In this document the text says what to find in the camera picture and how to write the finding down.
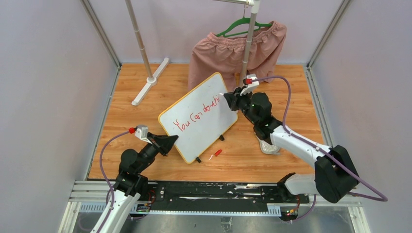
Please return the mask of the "yellow framed whiteboard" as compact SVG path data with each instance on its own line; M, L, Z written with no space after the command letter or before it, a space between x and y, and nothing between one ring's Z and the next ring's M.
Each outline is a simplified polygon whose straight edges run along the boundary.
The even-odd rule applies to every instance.
M222 75L215 72L158 116L168 135L178 135L175 147L190 164L205 152L238 120L225 98Z

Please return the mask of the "red marker cap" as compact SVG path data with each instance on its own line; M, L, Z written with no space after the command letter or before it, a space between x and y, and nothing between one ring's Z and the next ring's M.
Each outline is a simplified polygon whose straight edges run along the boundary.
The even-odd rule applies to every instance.
M218 150L218 151L216 151L213 155L214 155L214 156L218 156L221 152L222 152L222 150Z

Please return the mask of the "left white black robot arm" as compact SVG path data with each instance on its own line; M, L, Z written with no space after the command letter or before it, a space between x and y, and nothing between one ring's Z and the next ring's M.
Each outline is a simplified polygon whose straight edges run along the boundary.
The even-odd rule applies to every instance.
M121 154L119 173L115 183L111 184L101 161L103 152L110 142L126 134L134 134L138 139L146 142L146 145L139 152L127 149ZM136 201L148 197L148 178L141 173L155 161L158 154L167 156L178 137L177 135L156 135L148 132L146 126L140 125L114 136L104 145L100 153L99 164L109 191L106 196L106 207L91 230L92 233L120 232Z

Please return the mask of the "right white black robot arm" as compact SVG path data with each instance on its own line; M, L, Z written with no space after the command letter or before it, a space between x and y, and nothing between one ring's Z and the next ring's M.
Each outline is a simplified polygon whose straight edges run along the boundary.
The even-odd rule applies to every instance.
M277 182L277 195L282 202L291 202L297 195L313 194L337 203L359 184L347 149L322 145L292 131L272 115L272 104L265 93L241 92L238 87L223 94L229 109L240 111L253 124L258 139L291 152L314 169L313 174L289 173Z

